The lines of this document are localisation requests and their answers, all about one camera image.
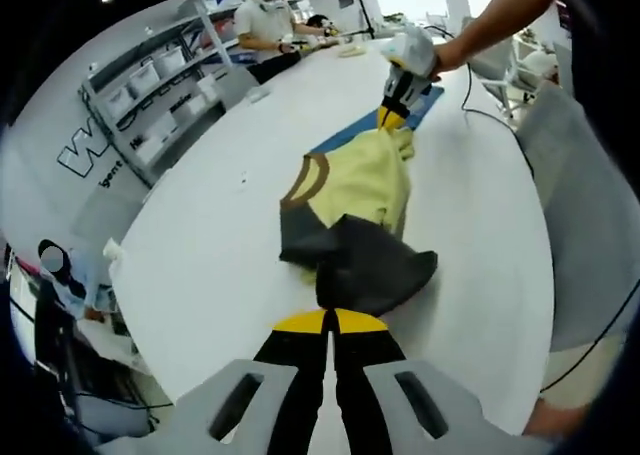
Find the person's right hand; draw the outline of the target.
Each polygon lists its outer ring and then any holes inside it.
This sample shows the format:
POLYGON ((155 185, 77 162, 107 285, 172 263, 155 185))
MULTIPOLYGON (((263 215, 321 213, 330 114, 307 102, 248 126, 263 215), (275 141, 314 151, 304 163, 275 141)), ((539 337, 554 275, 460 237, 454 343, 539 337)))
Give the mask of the person's right hand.
POLYGON ((464 65, 469 57, 459 40, 453 39, 434 46, 435 64, 430 79, 437 82, 441 74, 458 69, 464 65))

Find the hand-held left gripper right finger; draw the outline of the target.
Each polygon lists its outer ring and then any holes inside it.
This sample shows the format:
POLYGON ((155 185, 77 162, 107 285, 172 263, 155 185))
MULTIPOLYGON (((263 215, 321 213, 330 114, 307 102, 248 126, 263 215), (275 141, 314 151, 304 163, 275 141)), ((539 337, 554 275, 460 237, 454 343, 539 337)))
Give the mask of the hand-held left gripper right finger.
POLYGON ((381 320, 338 309, 336 399, 353 454, 547 454, 550 443, 489 422, 479 400, 409 360, 381 320))

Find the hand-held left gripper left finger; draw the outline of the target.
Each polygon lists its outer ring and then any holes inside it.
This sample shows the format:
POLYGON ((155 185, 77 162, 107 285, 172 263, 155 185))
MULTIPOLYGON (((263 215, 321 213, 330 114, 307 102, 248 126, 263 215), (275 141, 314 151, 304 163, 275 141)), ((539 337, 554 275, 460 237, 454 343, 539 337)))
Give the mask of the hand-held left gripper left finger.
POLYGON ((305 454, 323 400, 328 331, 319 309, 278 323, 251 360, 183 395, 167 422, 99 454, 305 454))

